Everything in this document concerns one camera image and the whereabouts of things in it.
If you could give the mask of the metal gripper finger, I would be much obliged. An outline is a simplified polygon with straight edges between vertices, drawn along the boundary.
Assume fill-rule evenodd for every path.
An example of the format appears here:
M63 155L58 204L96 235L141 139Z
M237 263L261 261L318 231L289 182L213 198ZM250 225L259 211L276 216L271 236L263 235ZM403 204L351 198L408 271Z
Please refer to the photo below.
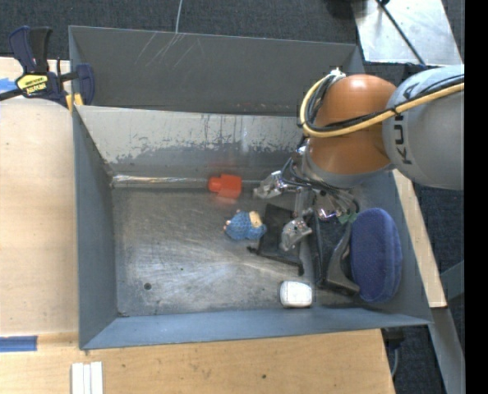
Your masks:
M282 229L279 237L279 248L288 252L298 242L309 236L313 231L306 217L288 209L282 210Z
M253 189L253 197L257 199L271 199L281 195L287 189L280 170L270 173L259 185Z

